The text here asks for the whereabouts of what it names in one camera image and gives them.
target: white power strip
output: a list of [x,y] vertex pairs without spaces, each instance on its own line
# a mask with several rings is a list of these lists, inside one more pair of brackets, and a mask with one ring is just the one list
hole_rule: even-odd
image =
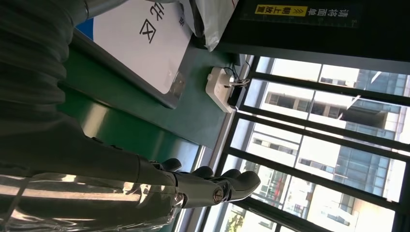
[[208,75],[208,84],[206,84],[206,93],[214,100],[223,112],[232,113],[233,109],[227,101],[232,87],[229,86],[231,75],[226,74],[223,68],[213,68]]

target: robotic hand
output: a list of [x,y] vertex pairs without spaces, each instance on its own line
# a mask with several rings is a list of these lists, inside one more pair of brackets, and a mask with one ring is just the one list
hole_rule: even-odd
[[192,173],[176,172],[181,167],[177,159],[164,163],[153,162],[161,171],[171,171],[179,192],[184,195],[183,208],[212,206],[220,202],[237,201],[249,196],[260,184],[255,172],[241,173],[237,169],[213,177],[213,171],[203,166]]
[[125,0],[0,1],[0,231],[135,231],[243,199],[254,172],[177,172],[88,138],[56,110],[74,26]]

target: blue strip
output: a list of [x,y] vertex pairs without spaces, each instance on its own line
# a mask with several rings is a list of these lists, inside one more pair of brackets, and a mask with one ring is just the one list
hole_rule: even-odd
[[85,21],[84,23],[77,26],[83,34],[94,40],[94,18]]

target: building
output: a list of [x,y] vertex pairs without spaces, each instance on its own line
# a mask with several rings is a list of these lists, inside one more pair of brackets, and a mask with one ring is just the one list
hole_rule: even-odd
[[[315,75],[317,64],[308,68],[309,63],[298,62],[301,67],[290,69],[295,62],[277,59],[272,73],[409,96],[407,75],[327,65],[319,65],[320,71]],[[404,122],[406,118],[410,120],[406,107],[275,83],[265,85],[259,95],[262,96],[259,108],[264,110],[386,139],[408,140],[404,133]],[[405,168],[401,161],[260,124],[252,126],[246,150],[393,201],[398,201],[400,195]],[[241,168],[256,171],[261,178],[262,183],[253,198],[324,228],[336,232],[368,231],[371,224],[377,231],[391,229],[393,211],[247,161]],[[248,227],[247,221],[260,220],[249,217],[245,216],[243,228]],[[273,224],[264,220],[259,225],[266,231],[274,230]]]

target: yellow label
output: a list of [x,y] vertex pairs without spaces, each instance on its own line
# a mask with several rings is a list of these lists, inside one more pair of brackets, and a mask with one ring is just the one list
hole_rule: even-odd
[[257,15],[283,15],[283,16],[306,16],[307,6],[281,6],[281,5],[258,5]]

